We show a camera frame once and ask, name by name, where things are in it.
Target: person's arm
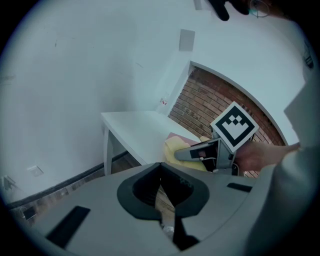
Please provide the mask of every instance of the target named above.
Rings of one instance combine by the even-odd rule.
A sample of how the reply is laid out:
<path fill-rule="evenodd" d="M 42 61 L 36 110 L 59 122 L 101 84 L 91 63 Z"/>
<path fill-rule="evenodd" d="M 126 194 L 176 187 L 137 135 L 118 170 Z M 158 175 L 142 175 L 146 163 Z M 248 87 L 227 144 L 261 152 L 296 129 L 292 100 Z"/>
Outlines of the person's arm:
<path fill-rule="evenodd" d="M 247 141 L 235 155 L 235 163 L 241 172 L 259 172 L 263 167 L 277 164 L 289 152 L 297 150 L 300 144 L 276 146 L 262 142 Z"/>

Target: yellow cloth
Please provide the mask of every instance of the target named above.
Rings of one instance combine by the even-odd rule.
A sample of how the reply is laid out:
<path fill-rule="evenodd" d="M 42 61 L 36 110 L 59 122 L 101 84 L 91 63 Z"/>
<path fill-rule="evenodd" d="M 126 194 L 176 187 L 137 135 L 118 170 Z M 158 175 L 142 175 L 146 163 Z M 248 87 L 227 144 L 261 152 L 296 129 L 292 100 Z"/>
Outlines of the yellow cloth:
<path fill-rule="evenodd" d="M 201 161 L 198 162 L 192 162 L 192 161 L 179 161 L 175 158 L 175 151 L 182 150 L 189 148 L 190 145 L 188 143 L 185 143 L 180 137 L 173 136 L 171 138 L 168 138 L 164 142 L 164 155 L 166 158 L 166 162 L 170 164 L 176 164 L 192 169 L 196 169 L 199 171 L 207 171 L 206 167 Z"/>

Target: black slot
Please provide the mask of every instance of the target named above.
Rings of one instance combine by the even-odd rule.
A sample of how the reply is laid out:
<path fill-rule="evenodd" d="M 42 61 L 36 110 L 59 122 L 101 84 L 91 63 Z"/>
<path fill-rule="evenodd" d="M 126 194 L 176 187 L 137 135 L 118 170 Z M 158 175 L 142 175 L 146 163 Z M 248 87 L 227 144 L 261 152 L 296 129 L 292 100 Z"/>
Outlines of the black slot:
<path fill-rule="evenodd" d="M 238 183 L 229 183 L 227 185 L 228 188 L 231 188 L 231 189 L 235 189 L 235 190 L 240 190 L 240 191 L 244 191 L 244 192 L 250 192 L 251 189 L 252 189 L 252 186 L 247 186 L 247 185 L 241 185 L 241 184 L 238 184 Z"/>
<path fill-rule="evenodd" d="M 46 238 L 55 245 L 65 248 L 89 212 L 88 208 L 74 207 Z"/>

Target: white wall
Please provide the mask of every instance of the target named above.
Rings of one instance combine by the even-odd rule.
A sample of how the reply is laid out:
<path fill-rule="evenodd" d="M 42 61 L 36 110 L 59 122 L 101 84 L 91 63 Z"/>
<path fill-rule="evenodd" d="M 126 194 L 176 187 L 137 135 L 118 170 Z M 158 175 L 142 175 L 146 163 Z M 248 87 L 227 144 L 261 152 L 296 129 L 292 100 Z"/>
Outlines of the white wall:
<path fill-rule="evenodd" d="M 227 22 L 212 15 L 211 22 L 196 31 L 191 60 L 247 94 L 289 145 L 298 142 L 284 110 L 305 84 L 303 33 L 292 21 L 245 16 L 229 3 L 226 7 Z"/>
<path fill-rule="evenodd" d="M 102 163 L 100 112 L 156 109 L 183 2 L 47 0 L 27 15 L 0 62 L 1 176 L 23 191 L 10 201 Z"/>
<path fill-rule="evenodd" d="M 0 59 L 0 174 L 22 190 L 9 201 L 102 163 L 100 112 L 155 110 L 178 95 L 190 59 L 248 91 L 295 141 L 278 111 L 304 82 L 299 55 L 266 20 L 227 8 L 222 22 L 193 0 L 39 3 Z M 178 52 L 180 29 L 196 31 L 192 55 Z M 34 165 L 44 174 L 32 177 Z"/>

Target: black cutout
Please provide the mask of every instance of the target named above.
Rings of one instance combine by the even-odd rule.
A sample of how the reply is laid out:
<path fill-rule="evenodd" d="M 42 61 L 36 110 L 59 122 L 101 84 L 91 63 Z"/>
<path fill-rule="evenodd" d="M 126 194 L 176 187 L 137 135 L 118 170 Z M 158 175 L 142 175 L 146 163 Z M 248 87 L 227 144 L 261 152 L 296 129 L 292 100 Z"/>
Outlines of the black cutout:
<path fill-rule="evenodd" d="M 65 248 L 89 212 L 90 209 L 88 208 L 74 207 L 46 238 L 55 245 Z"/>
<path fill-rule="evenodd" d="M 227 185 L 228 188 L 231 189 L 235 189 L 235 190 L 240 190 L 240 191 L 244 191 L 244 192 L 250 192 L 252 189 L 252 186 L 247 186 L 247 185 L 242 185 L 242 184 L 238 184 L 238 183 L 229 183 Z"/>
<path fill-rule="evenodd" d="M 180 250 L 195 245 L 198 240 L 186 234 L 181 220 L 197 215 L 208 202 L 209 189 L 201 180 L 166 163 L 155 163 L 120 184 L 118 201 L 135 218 L 160 222 L 161 213 L 155 209 L 160 185 L 175 207 L 173 242 Z"/>

